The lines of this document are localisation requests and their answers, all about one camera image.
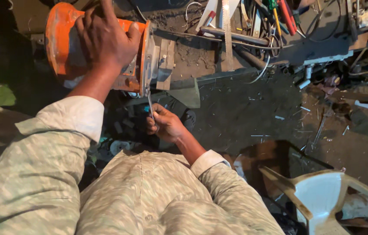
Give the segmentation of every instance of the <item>orange metal casing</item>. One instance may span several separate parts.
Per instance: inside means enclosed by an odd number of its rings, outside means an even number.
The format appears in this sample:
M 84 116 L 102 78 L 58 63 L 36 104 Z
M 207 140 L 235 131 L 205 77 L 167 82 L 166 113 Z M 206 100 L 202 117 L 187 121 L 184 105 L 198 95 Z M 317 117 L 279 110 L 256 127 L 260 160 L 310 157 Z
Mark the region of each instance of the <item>orange metal casing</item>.
M 75 65 L 70 62 L 70 46 L 73 47 L 73 36 L 70 31 L 75 26 L 75 21 L 85 12 L 76 10 L 74 6 L 69 3 L 58 3 L 50 11 L 47 19 L 45 30 L 45 47 L 49 64 L 54 70 L 56 77 L 63 82 L 64 80 L 73 80 L 88 71 L 88 66 Z M 126 32 L 129 26 L 133 23 L 129 20 L 118 19 L 120 26 Z M 113 83 L 114 89 L 121 89 L 131 92 L 141 93 L 140 81 L 141 71 L 136 69 L 136 64 L 139 65 L 141 59 L 144 59 L 145 51 L 145 35 L 148 33 L 150 21 L 146 24 L 138 23 L 139 31 L 141 33 L 141 42 L 139 45 L 139 52 L 136 57 L 136 62 L 133 69 L 127 69 L 121 74 Z

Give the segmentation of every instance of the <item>metal ruler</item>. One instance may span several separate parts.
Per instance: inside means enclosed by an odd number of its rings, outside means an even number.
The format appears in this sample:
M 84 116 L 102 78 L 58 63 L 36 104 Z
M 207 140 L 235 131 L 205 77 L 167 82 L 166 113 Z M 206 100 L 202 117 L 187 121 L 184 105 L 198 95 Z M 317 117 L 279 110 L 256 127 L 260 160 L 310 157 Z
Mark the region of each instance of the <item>metal ruler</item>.
M 229 0 L 222 0 L 223 8 L 222 25 L 224 29 L 224 43 L 226 45 L 227 71 L 234 71 L 233 68 L 233 49 L 232 49 L 232 31 L 230 29 Z

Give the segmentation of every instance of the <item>metal pipe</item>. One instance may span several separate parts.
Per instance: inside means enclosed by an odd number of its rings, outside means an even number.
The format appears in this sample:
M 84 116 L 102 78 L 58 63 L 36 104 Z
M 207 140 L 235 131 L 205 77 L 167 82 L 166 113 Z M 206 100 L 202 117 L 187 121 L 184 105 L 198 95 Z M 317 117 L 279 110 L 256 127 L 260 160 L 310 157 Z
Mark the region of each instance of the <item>metal pipe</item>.
M 202 31 L 203 33 L 209 33 L 215 36 L 224 36 L 223 29 L 214 29 L 211 27 L 202 26 L 200 27 L 200 31 Z M 232 40 L 239 40 L 243 42 L 253 43 L 256 45 L 263 45 L 263 46 L 270 45 L 270 41 L 266 39 L 258 39 L 258 38 L 254 38 L 254 37 L 243 35 L 243 34 L 232 33 L 231 37 L 232 37 Z

